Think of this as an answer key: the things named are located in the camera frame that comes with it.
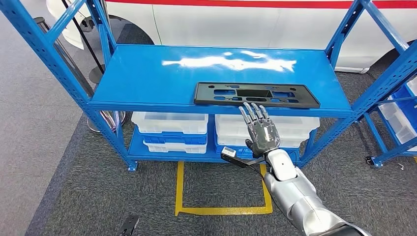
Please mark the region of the robot right hand grey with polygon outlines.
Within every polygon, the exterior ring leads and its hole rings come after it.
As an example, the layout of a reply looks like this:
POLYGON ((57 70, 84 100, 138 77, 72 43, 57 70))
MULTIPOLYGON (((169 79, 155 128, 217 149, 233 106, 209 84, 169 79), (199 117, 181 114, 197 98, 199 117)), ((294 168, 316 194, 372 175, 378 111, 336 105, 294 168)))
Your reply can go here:
POLYGON ((239 110, 250 136, 245 143, 251 149, 253 157, 260 158, 269 151, 278 149, 280 137, 265 107, 244 102, 239 110))

